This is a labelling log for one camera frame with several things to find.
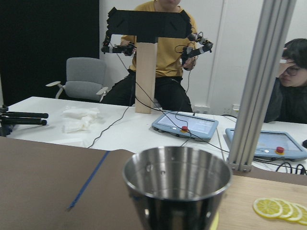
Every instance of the wall outlet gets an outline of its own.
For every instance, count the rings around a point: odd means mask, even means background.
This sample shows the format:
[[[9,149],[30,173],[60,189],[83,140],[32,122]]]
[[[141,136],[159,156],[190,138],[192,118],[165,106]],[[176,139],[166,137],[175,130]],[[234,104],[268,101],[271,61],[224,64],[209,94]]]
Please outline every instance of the wall outlet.
[[[230,115],[238,117],[239,110],[240,110],[240,105],[239,104],[233,104]]]
[[[193,108],[193,112],[197,114],[208,114],[209,110],[210,107],[206,105],[195,105]]]
[[[223,108],[223,114],[230,114],[230,108]]]

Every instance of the wooden post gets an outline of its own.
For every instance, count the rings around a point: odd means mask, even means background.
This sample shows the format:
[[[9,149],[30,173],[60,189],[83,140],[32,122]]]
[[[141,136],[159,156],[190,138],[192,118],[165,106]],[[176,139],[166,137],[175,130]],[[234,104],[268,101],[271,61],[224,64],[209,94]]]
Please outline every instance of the wooden post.
[[[150,114],[154,100],[155,68],[157,62],[157,43],[138,43],[135,96],[135,112]]]

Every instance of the blue line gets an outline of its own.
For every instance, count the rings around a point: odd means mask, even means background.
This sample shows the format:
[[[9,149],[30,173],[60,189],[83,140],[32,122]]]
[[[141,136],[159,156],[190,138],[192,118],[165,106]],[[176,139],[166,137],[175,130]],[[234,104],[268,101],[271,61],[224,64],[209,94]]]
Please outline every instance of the blue line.
[[[100,166],[102,165],[102,163],[104,162],[104,160],[106,159],[106,157],[108,156],[108,154],[110,153],[110,151],[107,151],[104,156],[102,157],[102,159],[100,160],[100,162],[97,164],[96,168],[94,169],[94,171],[92,172],[92,174],[90,175],[90,177],[87,179],[87,181],[85,182],[85,184],[82,186],[82,188],[80,189],[78,195],[76,196],[76,198],[72,201],[72,203],[67,207],[67,210],[70,211],[75,205],[76,203],[79,201],[80,197],[82,196],[83,192],[86,190],[87,186],[89,185],[89,183],[91,182],[91,180],[93,179],[93,177],[95,176],[96,172],[98,171],[98,169],[100,168]]]

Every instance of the metal pole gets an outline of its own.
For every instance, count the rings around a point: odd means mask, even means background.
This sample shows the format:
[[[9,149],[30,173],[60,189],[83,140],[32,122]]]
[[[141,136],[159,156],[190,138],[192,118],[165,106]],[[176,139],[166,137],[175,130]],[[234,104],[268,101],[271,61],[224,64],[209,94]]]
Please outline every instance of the metal pole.
[[[251,171],[296,0],[264,0],[228,161]]]

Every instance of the chair armrest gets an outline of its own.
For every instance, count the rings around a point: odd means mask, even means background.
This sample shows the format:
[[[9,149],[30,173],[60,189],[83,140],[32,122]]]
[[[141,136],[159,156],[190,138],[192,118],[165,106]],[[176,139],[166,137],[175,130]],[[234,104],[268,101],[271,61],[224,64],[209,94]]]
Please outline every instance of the chair armrest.
[[[102,88],[101,90],[99,90],[96,95],[102,95],[102,94],[106,94],[107,93],[107,90],[108,90],[109,87],[104,87]]]
[[[50,87],[50,86],[55,86],[55,85],[59,85],[60,86],[61,82],[60,81],[55,81],[55,82],[47,84],[46,86]]]

